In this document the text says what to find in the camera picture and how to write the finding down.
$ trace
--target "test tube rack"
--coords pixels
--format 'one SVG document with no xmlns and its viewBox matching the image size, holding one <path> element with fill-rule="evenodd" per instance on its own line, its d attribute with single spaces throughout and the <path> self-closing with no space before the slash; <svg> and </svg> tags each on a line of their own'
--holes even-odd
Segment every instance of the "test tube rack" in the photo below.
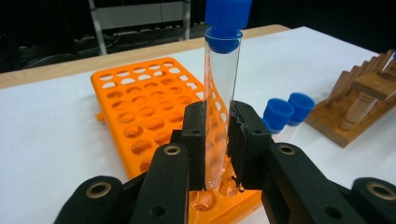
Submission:
<svg viewBox="0 0 396 224">
<path fill-rule="evenodd" d="M 146 172 L 155 149 L 182 128 L 185 107 L 204 98 L 202 83 L 173 58 L 101 70 L 91 81 L 102 109 L 96 117 L 106 122 L 130 179 Z M 189 223 L 236 223 L 260 206 L 258 190 L 233 196 L 221 190 L 192 191 Z"/>
<path fill-rule="evenodd" d="M 396 105 L 396 60 L 389 60 L 393 54 L 390 49 L 343 71 L 306 122 L 340 147 L 364 133 Z"/>
</svg>

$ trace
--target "orange test tube rack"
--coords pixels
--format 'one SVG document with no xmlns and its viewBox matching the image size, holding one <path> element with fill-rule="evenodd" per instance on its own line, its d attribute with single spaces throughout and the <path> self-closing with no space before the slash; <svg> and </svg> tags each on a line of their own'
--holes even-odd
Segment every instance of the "orange test tube rack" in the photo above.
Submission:
<svg viewBox="0 0 396 224">
<path fill-rule="evenodd" d="M 204 97 L 203 85 L 173 58 L 101 70 L 91 81 L 102 109 L 97 119 L 106 121 L 130 179 L 146 172 L 155 149 L 182 128 L 186 105 Z M 189 223 L 233 223 L 262 206 L 257 190 L 231 197 L 213 191 L 202 210 L 198 194 L 190 194 Z"/>
</svg>

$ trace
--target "table surface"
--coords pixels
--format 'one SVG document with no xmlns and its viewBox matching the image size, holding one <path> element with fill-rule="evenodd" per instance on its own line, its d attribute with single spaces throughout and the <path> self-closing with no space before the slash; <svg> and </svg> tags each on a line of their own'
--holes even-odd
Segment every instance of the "table surface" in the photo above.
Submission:
<svg viewBox="0 0 396 224">
<path fill-rule="evenodd" d="M 377 55 L 328 35 L 279 25 L 244 32 L 234 99 L 261 115 L 292 92 L 324 100 L 343 70 Z M 127 181 L 100 111 L 94 71 L 162 56 L 204 79 L 202 38 L 0 74 L 0 223 L 51 223 L 76 187 L 96 175 Z M 372 176 L 396 185 L 396 111 L 346 148 L 302 124 L 292 143 L 330 180 L 350 188 Z M 259 209 L 243 223 L 265 220 Z"/>
</svg>

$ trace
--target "test tube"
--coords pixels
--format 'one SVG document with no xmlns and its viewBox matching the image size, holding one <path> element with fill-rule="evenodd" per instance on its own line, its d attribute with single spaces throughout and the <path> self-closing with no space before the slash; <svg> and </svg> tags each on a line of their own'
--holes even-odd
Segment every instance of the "test tube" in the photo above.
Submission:
<svg viewBox="0 0 396 224">
<path fill-rule="evenodd" d="M 294 108 L 288 102 L 282 99 L 268 100 L 267 107 L 265 107 L 262 121 L 270 131 L 275 142 L 278 141 L 278 135 L 283 130 L 285 125 L 289 122 L 290 117 L 294 113 Z"/>
<path fill-rule="evenodd" d="M 290 95 L 288 103 L 294 108 L 294 113 L 289 122 L 276 139 L 278 142 L 290 143 L 294 135 L 300 128 L 300 124 L 315 107 L 315 102 L 309 96 L 294 92 Z"/>
<path fill-rule="evenodd" d="M 205 183 L 219 189 L 225 170 L 230 103 L 238 67 L 241 30 L 248 23 L 251 0 L 208 0 L 205 22 Z"/>
</svg>

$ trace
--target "screw hole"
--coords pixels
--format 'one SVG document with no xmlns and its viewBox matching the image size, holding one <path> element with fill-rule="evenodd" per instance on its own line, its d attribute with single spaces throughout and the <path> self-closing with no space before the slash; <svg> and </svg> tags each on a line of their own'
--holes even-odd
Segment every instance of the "screw hole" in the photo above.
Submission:
<svg viewBox="0 0 396 224">
<path fill-rule="evenodd" d="M 106 196 L 110 192 L 110 190 L 111 185 L 109 183 L 99 182 L 87 188 L 87 191 L 85 191 L 85 195 L 92 199 L 98 199 Z"/>
<path fill-rule="evenodd" d="M 154 218 L 160 218 L 165 216 L 165 208 L 161 205 L 157 205 L 150 210 L 150 214 Z"/>
<path fill-rule="evenodd" d="M 254 134 L 262 133 L 262 131 L 261 131 L 261 130 L 258 130 L 258 129 L 255 129 L 255 130 L 253 130 L 253 131 L 251 131 L 251 132 L 254 133 Z"/>
<path fill-rule="evenodd" d="M 396 200 L 396 193 L 385 185 L 369 182 L 367 183 L 367 189 L 378 198 L 388 201 Z"/>
<path fill-rule="evenodd" d="M 326 207 L 324 209 L 324 211 L 326 212 L 326 214 L 329 217 L 335 218 L 335 219 L 340 219 L 343 215 L 341 214 L 340 211 L 338 211 L 338 209 L 334 208 L 334 207 Z"/>
<path fill-rule="evenodd" d="M 284 147 L 284 146 L 282 146 L 282 147 L 279 147 L 278 150 L 281 153 L 283 153 L 285 155 L 288 155 L 288 156 L 292 156 L 292 155 L 294 155 L 296 153 L 296 150 L 294 148 L 292 148 L 292 147 Z"/>
<path fill-rule="evenodd" d="M 163 149 L 163 152 L 168 156 L 175 156 L 180 152 L 179 147 L 166 147 Z"/>
</svg>

